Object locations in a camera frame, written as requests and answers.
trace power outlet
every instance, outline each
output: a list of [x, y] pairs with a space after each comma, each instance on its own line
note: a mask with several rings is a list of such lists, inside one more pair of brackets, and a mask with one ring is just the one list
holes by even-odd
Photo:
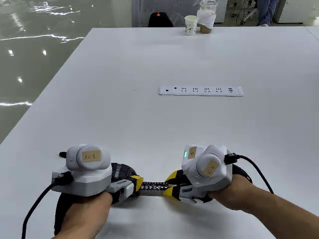
[[161, 86], [159, 94], [174, 96], [244, 96], [240, 86]]

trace handwritten label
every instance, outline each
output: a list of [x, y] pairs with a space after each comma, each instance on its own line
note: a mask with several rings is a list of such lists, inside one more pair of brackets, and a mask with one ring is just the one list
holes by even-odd
[[82, 162], [97, 162], [101, 161], [101, 151], [90, 150], [82, 152]]
[[203, 170], [203, 174], [206, 175], [207, 177], [211, 177], [215, 170], [218, 168], [218, 163], [211, 160], [207, 166]]
[[196, 156], [196, 149], [197, 149], [196, 146], [189, 148], [188, 159], [194, 158]]

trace jeans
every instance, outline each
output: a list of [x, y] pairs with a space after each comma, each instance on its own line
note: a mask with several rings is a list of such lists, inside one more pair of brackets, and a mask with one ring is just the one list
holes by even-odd
[[258, 25], [270, 25], [279, 0], [257, 0]]

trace paper cup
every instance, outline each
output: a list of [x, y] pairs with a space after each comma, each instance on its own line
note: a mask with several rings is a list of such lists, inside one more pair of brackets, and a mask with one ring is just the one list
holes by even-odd
[[197, 16], [186, 16], [185, 17], [185, 34], [187, 36], [193, 36], [196, 33], [196, 27], [197, 27]]

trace human hand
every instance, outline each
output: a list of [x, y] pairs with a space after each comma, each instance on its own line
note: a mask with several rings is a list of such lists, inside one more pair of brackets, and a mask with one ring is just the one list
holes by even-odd
[[243, 210], [249, 204], [249, 198], [258, 188], [241, 175], [233, 175], [231, 184], [225, 189], [208, 192], [210, 198], [232, 210]]
[[67, 211], [55, 239], [93, 239], [108, 218], [111, 204], [112, 196], [106, 192], [81, 198]]

